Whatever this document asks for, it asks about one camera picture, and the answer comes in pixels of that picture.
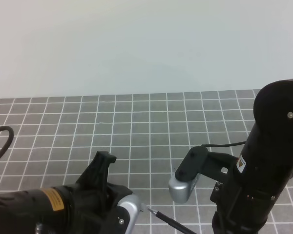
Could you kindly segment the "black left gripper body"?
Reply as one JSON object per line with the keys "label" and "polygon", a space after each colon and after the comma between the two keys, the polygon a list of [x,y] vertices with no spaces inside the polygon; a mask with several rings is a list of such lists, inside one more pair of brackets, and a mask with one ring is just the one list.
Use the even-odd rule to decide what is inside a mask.
{"label": "black left gripper body", "polygon": [[106,194],[84,189],[78,183],[63,186],[63,200],[68,210],[65,234],[125,234],[129,214],[118,202],[133,192],[107,183]]}

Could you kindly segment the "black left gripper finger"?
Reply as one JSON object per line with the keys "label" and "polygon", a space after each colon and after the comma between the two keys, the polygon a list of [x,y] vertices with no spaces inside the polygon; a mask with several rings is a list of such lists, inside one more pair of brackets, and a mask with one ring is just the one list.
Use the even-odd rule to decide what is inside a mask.
{"label": "black left gripper finger", "polygon": [[94,189],[106,194],[108,169],[115,163],[116,156],[107,151],[97,151],[93,160],[78,178],[78,183],[84,189]]}

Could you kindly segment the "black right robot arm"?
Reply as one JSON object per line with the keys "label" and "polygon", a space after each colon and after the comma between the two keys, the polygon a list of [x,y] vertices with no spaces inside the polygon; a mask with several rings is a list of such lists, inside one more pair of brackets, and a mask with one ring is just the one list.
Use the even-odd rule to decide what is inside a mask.
{"label": "black right robot arm", "polygon": [[254,100],[254,126],[222,186],[212,192],[216,234],[256,234],[293,177],[293,79],[266,85]]}

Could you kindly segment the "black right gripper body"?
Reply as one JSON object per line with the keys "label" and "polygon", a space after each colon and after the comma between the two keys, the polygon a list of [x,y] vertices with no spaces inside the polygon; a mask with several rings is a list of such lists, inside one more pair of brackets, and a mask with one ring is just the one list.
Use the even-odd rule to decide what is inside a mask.
{"label": "black right gripper body", "polygon": [[238,158],[207,152],[200,173],[217,182],[210,196],[217,207],[214,233],[256,234],[293,176],[293,160],[270,151],[243,152]]}

